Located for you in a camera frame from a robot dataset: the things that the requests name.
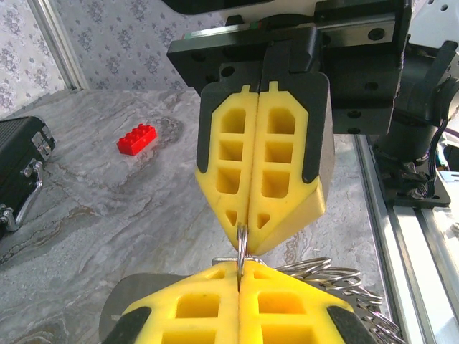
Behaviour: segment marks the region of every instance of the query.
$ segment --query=bunch of metal rings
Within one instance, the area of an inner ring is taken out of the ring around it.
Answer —
[[[255,260],[264,264],[259,258],[247,255],[247,226],[237,226],[238,251],[236,258],[237,266],[237,287],[240,288],[240,280],[244,271],[245,260]],[[216,258],[212,264],[228,260]],[[347,267],[332,267],[331,259],[328,257],[303,260],[301,262],[284,265],[276,269],[298,280],[311,285],[318,285],[328,292],[341,292],[345,298],[355,299],[361,320],[370,333],[379,343],[383,344],[404,344],[399,337],[400,329],[390,319],[380,313],[382,297],[362,287],[360,271]]]

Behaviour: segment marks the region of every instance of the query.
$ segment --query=case handle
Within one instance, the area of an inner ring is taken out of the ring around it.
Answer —
[[[31,161],[22,173],[27,178],[32,176],[36,178],[35,189],[27,197],[16,218],[14,218],[12,208],[7,207],[5,204],[0,204],[0,224],[5,224],[7,231],[17,231],[19,229],[27,212],[29,212],[30,206],[34,203],[39,191],[43,187],[43,163],[41,161]]]

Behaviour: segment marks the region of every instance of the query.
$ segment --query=wallpaper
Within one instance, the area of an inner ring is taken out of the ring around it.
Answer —
[[[63,88],[27,0],[0,0],[0,118]]]
[[[217,14],[187,17],[160,0],[55,0],[91,88],[186,87],[166,56],[186,32],[222,26]]]

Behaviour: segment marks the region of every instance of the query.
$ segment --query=metal latch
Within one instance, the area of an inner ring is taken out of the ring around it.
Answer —
[[[43,130],[45,130],[45,135],[49,133],[48,127],[43,127]],[[32,143],[34,144],[35,148],[38,150],[38,153],[40,153],[42,158],[45,161],[48,160],[49,156],[51,155],[51,147],[49,146],[49,143],[43,138],[41,132],[37,131],[35,133],[34,137],[32,138]]]
[[[14,218],[14,211],[5,204],[0,204],[0,224],[6,225],[7,231],[17,231],[22,225],[30,206],[35,201],[39,191],[43,187],[43,163],[32,159],[27,167],[22,171],[27,178],[35,178],[35,188],[30,193],[26,201],[19,210],[17,217]]]

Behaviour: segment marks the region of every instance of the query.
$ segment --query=metal key ring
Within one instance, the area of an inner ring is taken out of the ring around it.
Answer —
[[[241,279],[244,274],[245,257],[247,256],[247,225],[237,224],[237,261],[236,261],[236,275],[237,275],[237,290],[240,290]]]

